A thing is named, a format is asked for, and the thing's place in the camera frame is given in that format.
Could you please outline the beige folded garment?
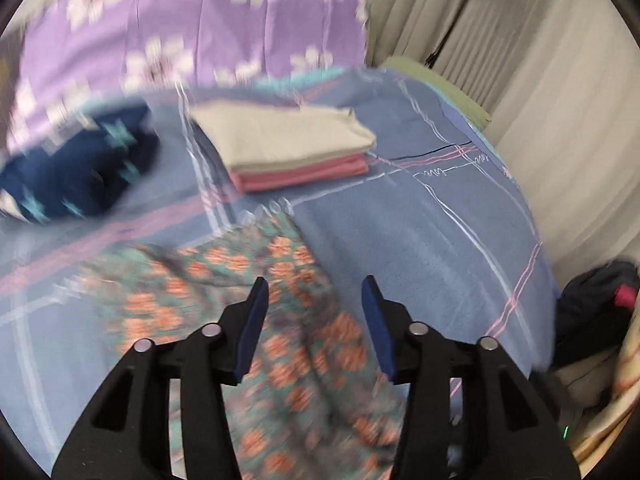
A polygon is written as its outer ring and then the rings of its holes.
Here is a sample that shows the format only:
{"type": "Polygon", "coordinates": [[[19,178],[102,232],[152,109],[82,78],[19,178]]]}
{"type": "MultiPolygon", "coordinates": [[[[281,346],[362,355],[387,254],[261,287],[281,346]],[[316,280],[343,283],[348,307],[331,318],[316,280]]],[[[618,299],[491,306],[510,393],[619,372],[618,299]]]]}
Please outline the beige folded garment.
{"type": "Polygon", "coordinates": [[[224,166],[239,174],[298,169],[376,145],[349,108],[212,101],[191,107],[189,115],[224,166]]]}

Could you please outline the white pleated curtain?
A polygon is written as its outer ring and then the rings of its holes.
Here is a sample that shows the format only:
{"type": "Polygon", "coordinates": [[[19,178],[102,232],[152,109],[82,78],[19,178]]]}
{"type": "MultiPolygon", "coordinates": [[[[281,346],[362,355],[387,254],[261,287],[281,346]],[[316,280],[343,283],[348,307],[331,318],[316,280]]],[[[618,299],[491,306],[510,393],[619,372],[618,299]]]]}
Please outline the white pleated curtain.
{"type": "Polygon", "coordinates": [[[370,0],[369,58],[422,62],[491,116],[560,280],[639,255],[639,48],[611,0],[370,0]]]}

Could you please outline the navy star plush garment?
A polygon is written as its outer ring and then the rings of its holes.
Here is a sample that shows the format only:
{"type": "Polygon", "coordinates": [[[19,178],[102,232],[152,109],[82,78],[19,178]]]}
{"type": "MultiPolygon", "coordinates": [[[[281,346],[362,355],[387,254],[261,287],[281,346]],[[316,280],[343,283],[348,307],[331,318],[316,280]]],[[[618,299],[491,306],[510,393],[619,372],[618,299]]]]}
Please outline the navy star plush garment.
{"type": "Polygon", "coordinates": [[[27,223],[109,211],[152,167],[160,138],[145,102],[80,116],[1,169],[1,213],[27,223]]]}

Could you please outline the floral green orange garment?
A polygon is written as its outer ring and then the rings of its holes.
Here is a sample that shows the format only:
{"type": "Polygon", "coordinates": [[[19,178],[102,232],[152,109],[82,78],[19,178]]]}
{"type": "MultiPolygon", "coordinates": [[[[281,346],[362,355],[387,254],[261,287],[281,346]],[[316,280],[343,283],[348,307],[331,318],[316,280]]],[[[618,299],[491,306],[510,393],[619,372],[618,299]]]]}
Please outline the floral green orange garment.
{"type": "Polygon", "coordinates": [[[80,274],[114,358],[218,320],[258,278],[270,302],[259,344],[242,384],[224,390],[242,476],[387,478],[404,404],[286,214],[191,248],[118,246],[80,274]]]}

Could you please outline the black bag with pink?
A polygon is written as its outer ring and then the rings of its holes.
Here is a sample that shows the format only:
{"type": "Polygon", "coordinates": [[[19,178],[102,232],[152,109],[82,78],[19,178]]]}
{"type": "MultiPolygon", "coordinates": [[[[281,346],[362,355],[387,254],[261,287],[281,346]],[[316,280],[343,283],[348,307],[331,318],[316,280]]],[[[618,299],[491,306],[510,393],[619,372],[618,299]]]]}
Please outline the black bag with pink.
{"type": "Polygon", "coordinates": [[[638,266],[611,260],[570,280],[556,302],[554,370],[619,346],[639,295],[638,266]]]}

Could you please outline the green pillow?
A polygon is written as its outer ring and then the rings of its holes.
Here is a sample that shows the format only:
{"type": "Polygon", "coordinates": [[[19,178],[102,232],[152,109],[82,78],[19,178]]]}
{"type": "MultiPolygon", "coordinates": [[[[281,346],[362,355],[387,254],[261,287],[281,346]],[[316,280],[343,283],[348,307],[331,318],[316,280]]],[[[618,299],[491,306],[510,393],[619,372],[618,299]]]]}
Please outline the green pillow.
{"type": "Polygon", "coordinates": [[[491,122],[491,116],[487,110],[472,100],[457,86],[440,76],[431,68],[405,56],[393,55],[380,65],[386,70],[393,70],[409,78],[421,81],[435,89],[444,98],[454,104],[466,119],[480,131],[484,131],[491,122]]]}

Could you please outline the purple floral pillow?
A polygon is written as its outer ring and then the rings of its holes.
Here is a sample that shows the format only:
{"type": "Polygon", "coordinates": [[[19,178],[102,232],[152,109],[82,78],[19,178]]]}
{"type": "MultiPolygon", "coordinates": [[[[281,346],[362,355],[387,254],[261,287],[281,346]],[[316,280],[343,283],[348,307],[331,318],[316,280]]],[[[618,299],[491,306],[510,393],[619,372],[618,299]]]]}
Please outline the purple floral pillow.
{"type": "Polygon", "coordinates": [[[367,0],[49,0],[22,30],[6,146],[117,93],[360,65],[367,20],[367,0]]]}

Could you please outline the blue plaid bed sheet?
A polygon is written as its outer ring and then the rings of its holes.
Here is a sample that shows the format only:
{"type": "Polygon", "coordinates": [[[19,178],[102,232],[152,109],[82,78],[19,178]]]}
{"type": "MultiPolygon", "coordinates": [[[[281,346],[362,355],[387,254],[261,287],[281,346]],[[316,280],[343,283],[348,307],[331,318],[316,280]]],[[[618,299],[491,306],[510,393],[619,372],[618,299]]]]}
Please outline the blue plaid bed sheet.
{"type": "Polygon", "coordinates": [[[283,211],[359,314],[373,275],[384,295],[448,338],[496,337],[521,370],[551,360],[558,289],[526,200],[466,119],[422,82],[387,70],[292,86],[171,89],[94,102],[144,103],[160,137],[152,170],[109,214],[45,226],[1,221],[1,409],[44,469],[112,362],[79,270],[124,243],[191,248],[283,211]],[[350,110],[376,137],[361,177],[243,195],[189,122],[213,100],[350,110]]]}

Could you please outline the pink folded garment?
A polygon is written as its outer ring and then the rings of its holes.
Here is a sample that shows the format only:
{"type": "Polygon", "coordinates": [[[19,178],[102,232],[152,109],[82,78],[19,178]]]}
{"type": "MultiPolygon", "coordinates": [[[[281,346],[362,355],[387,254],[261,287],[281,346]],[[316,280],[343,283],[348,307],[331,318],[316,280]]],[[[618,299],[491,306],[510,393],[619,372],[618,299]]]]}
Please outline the pink folded garment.
{"type": "Polygon", "coordinates": [[[258,193],[320,181],[358,177],[368,171],[366,156],[357,154],[289,170],[246,172],[245,174],[232,172],[230,179],[239,192],[258,193]]]}

